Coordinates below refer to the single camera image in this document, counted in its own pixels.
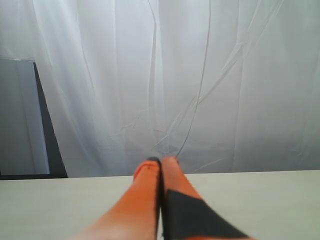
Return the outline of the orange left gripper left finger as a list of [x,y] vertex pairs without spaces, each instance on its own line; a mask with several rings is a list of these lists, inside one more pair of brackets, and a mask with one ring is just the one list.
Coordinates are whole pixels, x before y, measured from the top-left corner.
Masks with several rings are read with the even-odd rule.
[[149,157],[115,205],[73,240],[156,240],[160,213],[161,162]]

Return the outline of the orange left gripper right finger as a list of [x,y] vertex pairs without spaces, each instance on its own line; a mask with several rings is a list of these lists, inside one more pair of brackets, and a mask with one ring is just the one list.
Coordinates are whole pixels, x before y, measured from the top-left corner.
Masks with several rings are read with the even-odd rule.
[[165,240],[251,240],[217,214],[183,173],[176,157],[161,163],[162,227]]

